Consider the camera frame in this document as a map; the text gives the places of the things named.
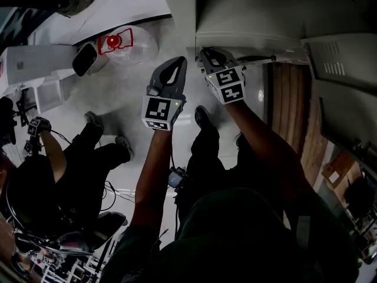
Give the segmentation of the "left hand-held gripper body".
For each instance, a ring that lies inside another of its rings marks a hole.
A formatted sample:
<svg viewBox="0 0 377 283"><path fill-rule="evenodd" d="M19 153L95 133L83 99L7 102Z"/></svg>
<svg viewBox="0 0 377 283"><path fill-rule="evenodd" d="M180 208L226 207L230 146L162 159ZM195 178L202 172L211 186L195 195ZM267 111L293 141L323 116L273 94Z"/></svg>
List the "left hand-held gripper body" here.
<svg viewBox="0 0 377 283"><path fill-rule="evenodd" d="M184 86L162 89L149 85L141 113L145 126L155 130L172 130L186 103L183 91Z"/></svg>

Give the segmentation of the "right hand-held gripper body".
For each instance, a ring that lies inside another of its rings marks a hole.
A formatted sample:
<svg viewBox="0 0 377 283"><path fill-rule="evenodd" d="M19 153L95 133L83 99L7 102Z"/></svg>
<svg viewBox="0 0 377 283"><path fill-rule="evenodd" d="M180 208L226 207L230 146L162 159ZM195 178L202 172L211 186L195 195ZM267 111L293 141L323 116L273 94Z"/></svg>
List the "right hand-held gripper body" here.
<svg viewBox="0 0 377 283"><path fill-rule="evenodd" d="M216 68L207 65L205 72L210 91L222 104L245 98L245 76L241 66Z"/></svg>

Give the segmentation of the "grey metal locker door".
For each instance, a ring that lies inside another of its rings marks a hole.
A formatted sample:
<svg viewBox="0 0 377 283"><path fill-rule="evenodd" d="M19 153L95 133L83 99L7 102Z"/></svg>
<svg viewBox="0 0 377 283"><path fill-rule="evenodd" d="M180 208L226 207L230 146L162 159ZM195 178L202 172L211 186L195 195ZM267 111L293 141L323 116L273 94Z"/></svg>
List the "grey metal locker door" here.
<svg viewBox="0 0 377 283"><path fill-rule="evenodd" d="M198 32L196 54L204 47L219 47L231 52L235 58L276 57L277 62L306 64L306 54L300 40L285 37L257 35L247 32Z"/></svg>
<svg viewBox="0 0 377 283"><path fill-rule="evenodd" d="M322 134L377 167L377 96L324 81L318 93Z"/></svg>
<svg viewBox="0 0 377 283"><path fill-rule="evenodd" d="M302 39L313 78L377 95L377 34Z"/></svg>

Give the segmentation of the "beige metal locker cabinet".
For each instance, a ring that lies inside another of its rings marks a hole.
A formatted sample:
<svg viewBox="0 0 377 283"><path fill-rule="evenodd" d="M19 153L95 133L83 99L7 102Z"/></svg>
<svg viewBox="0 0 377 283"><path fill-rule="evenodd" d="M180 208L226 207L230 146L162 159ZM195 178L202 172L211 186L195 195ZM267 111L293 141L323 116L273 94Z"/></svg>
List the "beige metal locker cabinet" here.
<svg viewBox="0 0 377 283"><path fill-rule="evenodd" d="M247 32L300 41L336 34L377 34L377 0L197 0L197 2L199 3L197 33ZM270 58L255 56L236 58L237 64L256 61L277 62L274 55ZM311 76L319 100L318 83L321 81L315 80L312 72Z"/></svg>

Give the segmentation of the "person's left forearm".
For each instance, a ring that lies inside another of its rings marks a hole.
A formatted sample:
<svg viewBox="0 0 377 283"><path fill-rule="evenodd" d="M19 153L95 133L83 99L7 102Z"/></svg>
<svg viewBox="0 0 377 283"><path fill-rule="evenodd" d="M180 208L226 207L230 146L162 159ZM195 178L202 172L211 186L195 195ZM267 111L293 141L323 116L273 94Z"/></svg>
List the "person's left forearm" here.
<svg viewBox="0 0 377 283"><path fill-rule="evenodd" d="M146 228L157 235L161 229L166 198L172 131L156 130L135 189L131 226Z"/></svg>

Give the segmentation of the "person's right forearm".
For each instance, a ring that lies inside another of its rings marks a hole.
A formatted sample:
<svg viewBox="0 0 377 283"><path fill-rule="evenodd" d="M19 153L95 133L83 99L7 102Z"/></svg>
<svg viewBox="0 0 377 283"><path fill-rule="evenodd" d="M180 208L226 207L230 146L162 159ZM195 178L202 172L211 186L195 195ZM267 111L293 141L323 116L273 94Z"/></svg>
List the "person's right forearm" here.
<svg viewBox="0 0 377 283"><path fill-rule="evenodd" d="M279 195L285 212L293 212L296 204L313 189L306 180L296 152L271 130L243 101L225 105L269 178L269 186Z"/></svg>

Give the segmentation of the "clear water jug red cap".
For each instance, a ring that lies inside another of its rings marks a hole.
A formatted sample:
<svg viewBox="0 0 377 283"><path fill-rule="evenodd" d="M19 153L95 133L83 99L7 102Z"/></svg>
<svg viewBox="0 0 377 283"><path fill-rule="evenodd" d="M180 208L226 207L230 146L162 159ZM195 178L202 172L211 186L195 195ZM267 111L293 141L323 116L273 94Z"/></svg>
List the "clear water jug red cap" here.
<svg viewBox="0 0 377 283"><path fill-rule="evenodd" d="M107 56L119 65L136 65L155 59L158 46L154 37L144 28L126 25L99 37L99 55Z"/></svg>

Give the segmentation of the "person's black left shoe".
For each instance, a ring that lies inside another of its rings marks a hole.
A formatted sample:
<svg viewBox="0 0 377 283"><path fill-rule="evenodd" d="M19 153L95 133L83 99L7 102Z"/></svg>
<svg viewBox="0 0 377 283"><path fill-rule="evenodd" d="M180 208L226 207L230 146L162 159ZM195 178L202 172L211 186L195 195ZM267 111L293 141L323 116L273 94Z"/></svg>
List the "person's black left shoe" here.
<svg viewBox="0 0 377 283"><path fill-rule="evenodd" d="M199 105L196 107L194 118L201 131L213 134L219 133L217 127L211 122L210 116L204 106Z"/></svg>

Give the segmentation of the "person's black trousers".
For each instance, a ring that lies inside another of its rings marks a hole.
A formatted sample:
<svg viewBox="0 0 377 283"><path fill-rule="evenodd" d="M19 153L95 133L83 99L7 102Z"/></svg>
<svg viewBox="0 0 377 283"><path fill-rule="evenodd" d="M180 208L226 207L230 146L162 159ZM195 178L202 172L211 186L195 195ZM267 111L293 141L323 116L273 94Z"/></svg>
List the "person's black trousers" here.
<svg viewBox="0 0 377 283"><path fill-rule="evenodd" d="M225 169L219 154L219 132L216 128L200 131L191 146L191 158L187 174L191 179L178 193L176 204L180 221L187 216L193 205L210 192L230 188L252 189L262 195L277 215L283 217L281 201L272 189L271 175L259 160L244 135L237 138L237 164Z"/></svg>

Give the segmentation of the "white low counter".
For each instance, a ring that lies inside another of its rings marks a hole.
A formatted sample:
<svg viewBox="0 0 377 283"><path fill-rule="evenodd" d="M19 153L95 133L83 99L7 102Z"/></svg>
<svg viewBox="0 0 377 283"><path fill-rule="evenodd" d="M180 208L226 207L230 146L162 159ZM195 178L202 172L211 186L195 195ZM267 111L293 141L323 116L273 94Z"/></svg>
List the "white low counter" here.
<svg viewBox="0 0 377 283"><path fill-rule="evenodd" d="M28 37L28 44L74 45L112 28L169 13L166 0L94 0L71 17L54 13Z"/></svg>

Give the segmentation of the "small white trash bin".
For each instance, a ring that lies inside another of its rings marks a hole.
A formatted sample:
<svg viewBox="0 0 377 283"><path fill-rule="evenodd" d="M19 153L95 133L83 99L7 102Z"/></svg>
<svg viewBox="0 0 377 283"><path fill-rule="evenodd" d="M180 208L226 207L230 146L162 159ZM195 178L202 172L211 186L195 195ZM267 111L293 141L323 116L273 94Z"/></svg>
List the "small white trash bin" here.
<svg viewBox="0 0 377 283"><path fill-rule="evenodd" d="M106 56L99 55L94 42L87 42L78 50L72 67L78 77L83 77L100 72L108 61Z"/></svg>

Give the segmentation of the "grey black office chair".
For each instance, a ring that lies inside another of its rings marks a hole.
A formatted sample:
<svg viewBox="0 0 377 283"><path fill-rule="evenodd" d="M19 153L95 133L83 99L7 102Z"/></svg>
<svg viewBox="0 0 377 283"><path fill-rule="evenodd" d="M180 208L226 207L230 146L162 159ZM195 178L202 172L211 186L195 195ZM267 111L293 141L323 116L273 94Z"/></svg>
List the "grey black office chair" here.
<svg viewBox="0 0 377 283"><path fill-rule="evenodd" d="M127 218L122 213L104 212L89 229L66 232L58 236L38 236L15 222L15 251L21 255L30 255L46 249L54 254L91 256L127 224Z"/></svg>

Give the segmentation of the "brown cardboard box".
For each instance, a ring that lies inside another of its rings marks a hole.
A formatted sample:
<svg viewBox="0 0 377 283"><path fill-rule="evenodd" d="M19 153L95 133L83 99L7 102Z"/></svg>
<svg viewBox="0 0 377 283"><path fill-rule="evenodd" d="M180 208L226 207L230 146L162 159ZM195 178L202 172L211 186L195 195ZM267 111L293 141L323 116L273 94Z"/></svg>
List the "brown cardboard box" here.
<svg viewBox="0 0 377 283"><path fill-rule="evenodd" d="M359 163L350 154L341 150L324 166L322 176L328 189L334 193L344 207L347 207L348 202L345 199L346 190L362 174Z"/></svg>

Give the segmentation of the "person's green shirt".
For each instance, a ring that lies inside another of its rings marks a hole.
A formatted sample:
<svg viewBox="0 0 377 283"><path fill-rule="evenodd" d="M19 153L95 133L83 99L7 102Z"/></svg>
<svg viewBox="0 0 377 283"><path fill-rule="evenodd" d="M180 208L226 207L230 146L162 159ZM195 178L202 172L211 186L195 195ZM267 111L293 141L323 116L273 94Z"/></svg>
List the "person's green shirt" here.
<svg viewBox="0 0 377 283"><path fill-rule="evenodd" d="M128 227L100 283L355 283L358 275L354 243L317 194L294 205L286 228L257 192L234 188L198 200L163 248Z"/></svg>

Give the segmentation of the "black equipment stand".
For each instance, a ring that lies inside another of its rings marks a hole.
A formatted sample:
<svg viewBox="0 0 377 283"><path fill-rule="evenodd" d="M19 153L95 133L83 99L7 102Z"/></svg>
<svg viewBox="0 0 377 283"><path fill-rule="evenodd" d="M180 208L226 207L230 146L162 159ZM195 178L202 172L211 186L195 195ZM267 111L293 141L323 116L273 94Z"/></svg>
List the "black equipment stand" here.
<svg viewBox="0 0 377 283"><path fill-rule="evenodd" d="M17 111L13 109L13 101L9 97L0 98L0 149L7 144L16 144L15 117L20 118L21 126L29 125L27 112L37 109L36 104L29 104L25 98L26 90L22 90L21 98L16 102Z"/></svg>

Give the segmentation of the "black waist recorder box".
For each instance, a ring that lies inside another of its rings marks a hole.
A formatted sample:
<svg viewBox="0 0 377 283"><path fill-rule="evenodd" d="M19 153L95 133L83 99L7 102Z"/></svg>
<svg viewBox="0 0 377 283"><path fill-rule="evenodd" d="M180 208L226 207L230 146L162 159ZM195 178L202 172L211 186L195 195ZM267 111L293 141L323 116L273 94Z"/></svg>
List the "black waist recorder box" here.
<svg viewBox="0 0 377 283"><path fill-rule="evenodd" d="M168 185L174 189L176 193L190 181L190 176L186 170L181 167L170 167L168 176Z"/></svg>

